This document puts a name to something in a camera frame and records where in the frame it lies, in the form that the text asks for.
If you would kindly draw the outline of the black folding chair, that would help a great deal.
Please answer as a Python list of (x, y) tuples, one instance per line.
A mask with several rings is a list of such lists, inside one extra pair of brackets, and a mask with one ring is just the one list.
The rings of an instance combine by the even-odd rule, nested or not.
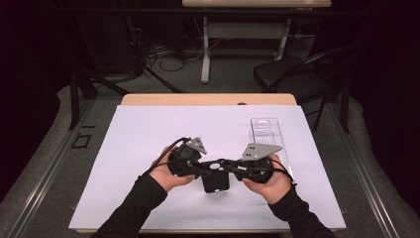
[(362, 54), (359, 44), (329, 50), (308, 59), (284, 58), (258, 65), (253, 76), (264, 93), (290, 93), (302, 105), (321, 100), (313, 127), (316, 131), (328, 102), (341, 98), (340, 123), (346, 133), (350, 102), (350, 75), (357, 58)]

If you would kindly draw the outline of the clear plastic packaging box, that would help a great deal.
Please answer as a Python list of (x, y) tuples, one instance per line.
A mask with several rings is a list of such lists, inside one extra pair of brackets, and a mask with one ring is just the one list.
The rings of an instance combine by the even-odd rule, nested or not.
[(281, 150), (276, 152), (276, 154), (278, 155), (282, 165), (292, 175), (292, 170), (282, 139), (282, 133), (276, 118), (252, 118), (250, 141), (252, 143), (279, 146)]

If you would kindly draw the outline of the white-legged wooden desk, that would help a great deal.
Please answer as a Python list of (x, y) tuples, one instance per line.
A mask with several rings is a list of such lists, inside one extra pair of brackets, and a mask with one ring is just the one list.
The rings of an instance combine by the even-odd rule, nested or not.
[[(190, 8), (221, 8), (222, 10), (239, 10), (240, 8), (256, 9), (312, 9), (328, 8), (331, 0), (182, 0), (183, 7)], [(210, 39), (279, 39), (277, 51), (273, 54), (275, 60), (283, 56), (286, 40), (290, 29), (290, 18), (283, 23), (214, 23), (203, 18), (203, 62), (201, 82), (208, 83), (210, 75)]]

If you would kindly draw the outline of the black metal stand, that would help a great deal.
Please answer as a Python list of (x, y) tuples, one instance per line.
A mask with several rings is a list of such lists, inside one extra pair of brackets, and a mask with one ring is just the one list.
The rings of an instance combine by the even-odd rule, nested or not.
[(69, 129), (75, 128), (80, 120), (80, 106), (79, 106), (79, 93), (82, 93), (85, 98), (93, 100), (98, 96), (98, 91), (94, 87), (94, 82), (98, 82), (107, 88), (117, 92), (120, 95), (126, 95), (128, 90), (118, 86), (117, 84), (107, 80), (98, 73), (90, 69), (75, 70), (70, 80), (70, 103), (71, 103), (71, 124)]

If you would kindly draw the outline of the person's left hand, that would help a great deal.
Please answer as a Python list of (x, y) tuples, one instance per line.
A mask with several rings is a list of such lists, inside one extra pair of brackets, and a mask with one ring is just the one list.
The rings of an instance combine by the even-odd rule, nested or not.
[(177, 149), (176, 146), (166, 147), (161, 156), (161, 160), (157, 163), (157, 166), (150, 171), (150, 176), (160, 184), (160, 186), (166, 191), (170, 192), (173, 188), (181, 185), (186, 185), (195, 180), (195, 176), (189, 175), (185, 177), (178, 177), (171, 173), (167, 166), (169, 155)]

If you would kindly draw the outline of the metal floor rail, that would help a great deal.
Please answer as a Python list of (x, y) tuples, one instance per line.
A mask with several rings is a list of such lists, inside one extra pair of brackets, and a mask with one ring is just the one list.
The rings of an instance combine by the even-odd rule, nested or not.
[(11, 190), (0, 202), (0, 238), (23, 237), (94, 103), (91, 99), (83, 102), (79, 119), (71, 130), (67, 128), (67, 122), (71, 119), (70, 106), (60, 107), (52, 127)]
[(335, 104), (327, 106), (328, 111), (332, 117), (335, 128), (338, 131), (341, 140), (343, 141), (347, 154), (349, 155), (354, 171), (358, 177), (360, 185), (367, 198), (370, 210), (372, 211), (375, 220), (381, 230), (384, 238), (400, 238), (393, 221), (375, 187), (373, 181), (368, 173), (365, 162), (363, 161), (357, 146), (350, 134), (347, 134), (343, 129), (340, 121), (339, 107)]

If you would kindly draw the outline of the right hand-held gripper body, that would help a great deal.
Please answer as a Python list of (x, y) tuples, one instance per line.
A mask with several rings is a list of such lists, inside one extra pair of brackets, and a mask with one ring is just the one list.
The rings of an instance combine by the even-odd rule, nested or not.
[(237, 180), (250, 179), (257, 183), (266, 183), (274, 172), (268, 156), (281, 150), (282, 147), (278, 145), (249, 143), (241, 158), (237, 160)]

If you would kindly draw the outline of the person's right hand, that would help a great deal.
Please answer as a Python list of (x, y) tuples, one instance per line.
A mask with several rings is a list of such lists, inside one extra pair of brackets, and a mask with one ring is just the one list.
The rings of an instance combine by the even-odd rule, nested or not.
[(280, 201), (291, 189), (289, 177), (283, 172), (280, 159), (277, 155), (268, 156), (272, 166), (277, 169), (266, 183), (257, 183), (247, 178), (243, 179), (244, 185), (251, 191), (261, 195), (268, 204)]

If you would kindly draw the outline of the dark equipment cabinet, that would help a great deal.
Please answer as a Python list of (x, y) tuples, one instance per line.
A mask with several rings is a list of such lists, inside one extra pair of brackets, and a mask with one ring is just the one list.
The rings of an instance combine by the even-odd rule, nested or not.
[(83, 15), (76, 19), (100, 73), (132, 74), (141, 69), (142, 61), (124, 17)]

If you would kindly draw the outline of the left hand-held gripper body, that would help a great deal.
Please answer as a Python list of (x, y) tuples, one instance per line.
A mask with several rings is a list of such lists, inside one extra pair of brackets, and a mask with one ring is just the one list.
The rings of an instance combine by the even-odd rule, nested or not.
[(207, 151), (200, 137), (186, 139), (168, 158), (169, 170), (178, 177), (200, 176), (199, 160)]

